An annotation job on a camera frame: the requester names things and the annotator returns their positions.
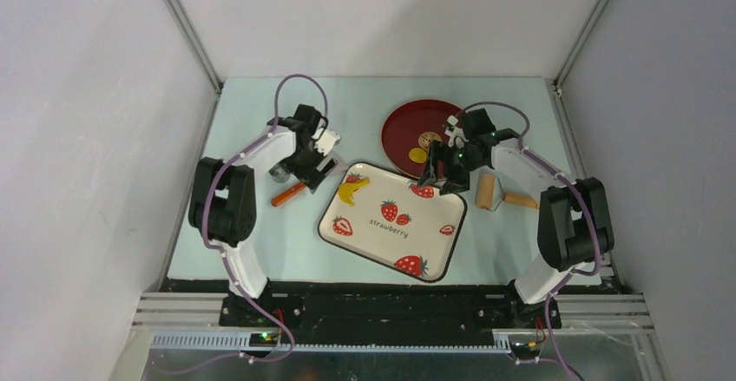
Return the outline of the yellow dough ball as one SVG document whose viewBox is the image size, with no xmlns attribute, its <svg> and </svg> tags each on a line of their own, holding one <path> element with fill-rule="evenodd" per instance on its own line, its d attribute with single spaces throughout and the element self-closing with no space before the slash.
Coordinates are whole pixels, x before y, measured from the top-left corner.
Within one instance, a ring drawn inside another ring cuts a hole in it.
<svg viewBox="0 0 736 381">
<path fill-rule="evenodd" d="M 424 164 L 428 158 L 427 151 L 420 147 L 412 148 L 408 156 L 416 164 Z"/>
</svg>

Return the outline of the orange handled metal scraper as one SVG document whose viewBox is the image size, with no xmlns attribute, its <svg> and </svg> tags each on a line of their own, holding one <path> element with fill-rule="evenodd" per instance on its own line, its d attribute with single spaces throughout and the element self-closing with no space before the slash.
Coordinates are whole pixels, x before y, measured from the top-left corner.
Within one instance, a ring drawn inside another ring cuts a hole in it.
<svg viewBox="0 0 736 381">
<path fill-rule="evenodd" d="M 289 201 L 295 195 L 299 194 L 305 188 L 306 188 L 306 185 L 303 182 L 301 181 L 296 182 L 294 185 L 290 186 L 288 189 L 272 197 L 271 206 L 272 207 L 282 206 L 284 203 Z"/>
</svg>

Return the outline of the yellow dough scrap strip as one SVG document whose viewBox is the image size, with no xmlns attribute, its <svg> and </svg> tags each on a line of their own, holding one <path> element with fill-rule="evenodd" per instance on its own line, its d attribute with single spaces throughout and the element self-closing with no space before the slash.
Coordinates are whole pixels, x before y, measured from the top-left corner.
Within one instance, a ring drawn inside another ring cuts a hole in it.
<svg viewBox="0 0 736 381">
<path fill-rule="evenodd" d="M 369 178 L 360 179 L 357 181 L 346 181 L 338 186 L 337 196 L 338 198 L 350 207 L 355 205 L 353 195 L 361 188 L 369 185 L 371 180 Z"/>
</svg>

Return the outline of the white strawberry print tray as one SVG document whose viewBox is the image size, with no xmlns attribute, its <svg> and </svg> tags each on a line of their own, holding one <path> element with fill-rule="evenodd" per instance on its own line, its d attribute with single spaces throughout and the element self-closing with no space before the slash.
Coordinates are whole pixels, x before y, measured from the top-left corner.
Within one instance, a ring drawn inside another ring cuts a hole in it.
<svg viewBox="0 0 736 381">
<path fill-rule="evenodd" d="M 369 178 L 348 206 L 337 190 L 318 224 L 319 237 L 360 258 L 425 283 L 444 278 L 468 210 L 456 194 L 367 162 L 350 165 L 338 186 Z"/>
</svg>

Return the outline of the round red lacquer tray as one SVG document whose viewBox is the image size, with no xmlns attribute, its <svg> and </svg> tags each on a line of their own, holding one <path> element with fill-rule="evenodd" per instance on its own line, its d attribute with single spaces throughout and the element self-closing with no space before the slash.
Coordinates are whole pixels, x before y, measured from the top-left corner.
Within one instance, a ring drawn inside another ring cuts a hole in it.
<svg viewBox="0 0 736 381">
<path fill-rule="evenodd" d="M 424 164 L 409 159 L 409 151 L 420 147 L 429 151 L 432 141 L 447 143 L 446 122 L 460 108 L 437 99 L 420 99 L 407 102 L 394 109 L 384 121 L 381 144 L 390 163 L 403 174 L 417 179 Z"/>
</svg>

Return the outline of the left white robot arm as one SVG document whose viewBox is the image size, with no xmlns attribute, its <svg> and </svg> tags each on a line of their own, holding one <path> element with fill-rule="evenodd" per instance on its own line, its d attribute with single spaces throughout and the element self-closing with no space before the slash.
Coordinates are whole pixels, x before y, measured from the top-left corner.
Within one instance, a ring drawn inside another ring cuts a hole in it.
<svg viewBox="0 0 736 381">
<path fill-rule="evenodd" d="M 232 292 L 245 298 L 240 313 L 252 325 L 274 315 L 262 293 L 268 278 L 248 242 L 257 220 L 257 181 L 295 178 L 315 192 L 339 165 L 340 136 L 326 115 L 300 104 L 287 117 L 274 117 L 245 148 L 228 160 L 204 157 L 195 169 L 188 222 L 205 246 L 220 253 Z"/>
</svg>

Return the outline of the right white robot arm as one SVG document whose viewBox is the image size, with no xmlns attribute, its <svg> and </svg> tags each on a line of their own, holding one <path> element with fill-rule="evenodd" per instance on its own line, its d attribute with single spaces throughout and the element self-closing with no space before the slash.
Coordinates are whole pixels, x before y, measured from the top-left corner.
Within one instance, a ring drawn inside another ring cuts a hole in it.
<svg viewBox="0 0 736 381">
<path fill-rule="evenodd" d="M 575 178 L 542 158 L 525 142 L 524 129 L 498 129 L 487 102 L 469 105 L 447 118 L 447 141 L 433 141 L 419 176 L 420 188 L 438 186 L 441 195 L 470 188 L 470 174 L 490 168 L 523 187 L 538 205 L 537 257 L 514 279 L 516 294 L 504 305 L 506 319 L 526 327 L 540 314 L 538 303 L 558 293 L 575 275 L 594 276 L 601 257 L 614 247 L 606 190 L 595 177 Z"/>
</svg>

